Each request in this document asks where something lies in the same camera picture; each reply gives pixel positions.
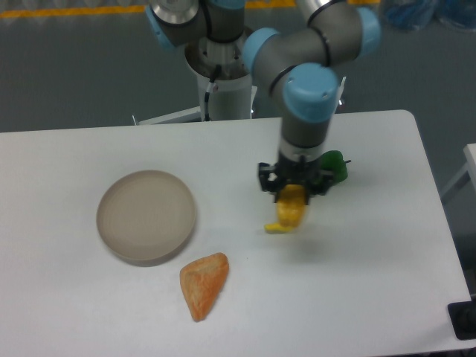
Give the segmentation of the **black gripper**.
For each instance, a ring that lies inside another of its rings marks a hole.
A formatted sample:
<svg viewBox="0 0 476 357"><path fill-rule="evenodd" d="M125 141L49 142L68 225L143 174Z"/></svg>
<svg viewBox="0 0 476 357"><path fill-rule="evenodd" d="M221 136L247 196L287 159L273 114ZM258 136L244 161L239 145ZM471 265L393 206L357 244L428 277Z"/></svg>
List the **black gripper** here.
<svg viewBox="0 0 476 357"><path fill-rule="evenodd" d="M319 159L307 161L301 157L293 161L279 154L275 164L258 164L258 179L261 190L273 195L274 203L277 203L280 191L287 184L304 186L305 204L309 205L312 198L327 194L334 185L335 174L331 170L320 170Z"/></svg>

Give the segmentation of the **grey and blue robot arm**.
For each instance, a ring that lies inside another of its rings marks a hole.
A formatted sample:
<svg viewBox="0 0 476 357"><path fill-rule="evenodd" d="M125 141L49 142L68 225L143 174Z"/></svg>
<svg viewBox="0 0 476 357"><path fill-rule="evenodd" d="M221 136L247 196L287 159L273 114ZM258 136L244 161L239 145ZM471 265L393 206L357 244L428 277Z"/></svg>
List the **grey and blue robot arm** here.
<svg viewBox="0 0 476 357"><path fill-rule="evenodd" d="M204 83L202 120L251 114L257 83L281 114L278 157L261 163L261 189L281 199L299 185L306 199L322 196L338 182L324 166L327 130L344 87L332 67L379 46L376 14L345 1L299 1L306 27L284 36L273 28L245 26L243 1L150 1L145 7L155 38L164 48L184 46L187 64Z"/></svg>

